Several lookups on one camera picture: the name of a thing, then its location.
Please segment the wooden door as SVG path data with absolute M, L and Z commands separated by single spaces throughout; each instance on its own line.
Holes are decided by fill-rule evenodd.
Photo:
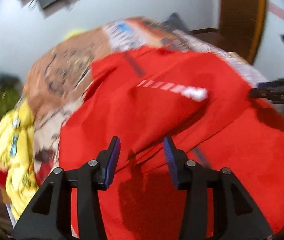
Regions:
M 262 38 L 267 0 L 220 0 L 219 35 L 223 49 L 252 64 Z

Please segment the grey neck pillow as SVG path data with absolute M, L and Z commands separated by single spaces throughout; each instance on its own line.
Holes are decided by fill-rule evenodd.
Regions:
M 0 73 L 0 89 L 12 87 L 19 82 L 20 79 L 17 76 Z

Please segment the red jacket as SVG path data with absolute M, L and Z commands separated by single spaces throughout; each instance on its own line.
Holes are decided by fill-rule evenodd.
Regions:
M 170 178 L 163 140 L 189 158 L 228 167 L 273 232 L 284 227 L 284 117 L 249 98 L 250 85 L 213 53 L 142 47 L 92 64 L 93 83 L 60 135 L 60 165 L 81 167 L 121 141 L 100 192 L 108 239 L 177 239 L 185 193 Z

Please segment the printed newspaper pattern blanket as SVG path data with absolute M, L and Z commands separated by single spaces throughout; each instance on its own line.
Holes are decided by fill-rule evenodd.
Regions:
M 251 65 L 232 53 L 216 48 L 179 30 L 167 30 L 145 18 L 114 21 L 101 28 L 71 37 L 58 44 L 31 68 L 24 87 L 24 96 L 36 120 L 36 134 L 42 136 L 34 145 L 36 170 L 47 169 L 39 188 L 54 168 L 60 167 L 60 135 L 62 127 L 83 104 L 88 88 L 93 83 L 92 64 L 106 57 L 142 47 L 173 51 L 213 53 L 245 80 L 250 89 L 264 77 Z M 77 224 L 76 189 L 71 190 L 71 232 L 79 238 Z M 207 239 L 213 236 L 212 189 L 207 191 Z M 284 231 L 267 239 L 275 239 Z

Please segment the yellow foam headboard guard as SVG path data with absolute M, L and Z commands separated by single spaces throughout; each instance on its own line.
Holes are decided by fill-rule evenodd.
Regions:
M 64 40 L 68 40 L 71 37 L 81 35 L 82 33 L 85 33 L 85 32 L 86 32 L 85 30 L 81 30 L 81 29 L 72 30 L 71 32 L 67 33 L 67 35 L 64 37 Z

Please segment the dark blue clothing on chair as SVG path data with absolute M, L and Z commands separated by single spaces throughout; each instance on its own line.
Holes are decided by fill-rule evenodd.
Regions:
M 167 30 L 180 30 L 187 34 L 191 34 L 190 29 L 177 12 L 172 13 L 166 21 L 162 22 L 162 24 Z

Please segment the yellow cartoon blanket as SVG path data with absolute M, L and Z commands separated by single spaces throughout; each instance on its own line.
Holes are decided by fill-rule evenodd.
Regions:
M 7 173 L 5 190 L 18 220 L 39 186 L 33 158 L 34 116 L 26 100 L 0 121 L 0 170 Z

